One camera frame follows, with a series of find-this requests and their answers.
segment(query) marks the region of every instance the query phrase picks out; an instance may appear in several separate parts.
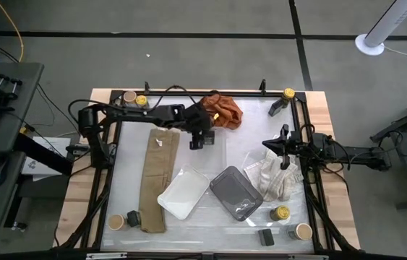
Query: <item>crumpled white cloth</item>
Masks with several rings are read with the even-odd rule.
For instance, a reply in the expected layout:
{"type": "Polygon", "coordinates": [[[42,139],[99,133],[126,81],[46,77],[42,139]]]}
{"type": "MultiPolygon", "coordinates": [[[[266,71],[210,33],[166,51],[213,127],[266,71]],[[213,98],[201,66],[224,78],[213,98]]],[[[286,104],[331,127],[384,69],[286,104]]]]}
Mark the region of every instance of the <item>crumpled white cloth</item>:
{"type": "Polygon", "coordinates": [[[281,170],[282,157],[268,149],[264,160],[247,166],[244,171],[265,202],[276,199],[287,201],[290,199],[294,184],[303,181],[303,175],[293,162],[294,157],[290,156],[289,167],[281,170]]]}

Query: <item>tan cloth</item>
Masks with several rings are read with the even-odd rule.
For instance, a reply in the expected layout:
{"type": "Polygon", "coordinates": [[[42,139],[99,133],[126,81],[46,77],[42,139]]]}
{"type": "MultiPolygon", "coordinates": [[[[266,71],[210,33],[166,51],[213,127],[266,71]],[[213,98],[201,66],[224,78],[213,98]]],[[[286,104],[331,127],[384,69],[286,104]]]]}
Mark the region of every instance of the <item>tan cloth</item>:
{"type": "Polygon", "coordinates": [[[158,204],[157,198],[165,191],[173,177],[178,145],[178,132],[160,129],[150,131],[140,184],[139,213],[142,231],[166,231],[163,208],[158,204]]]}
{"type": "Polygon", "coordinates": [[[241,115],[244,113],[241,112],[232,97],[215,94],[202,98],[200,102],[212,118],[216,113],[219,114],[219,117],[214,121],[215,126],[222,126],[232,130],[240,126],[241,115]]]}

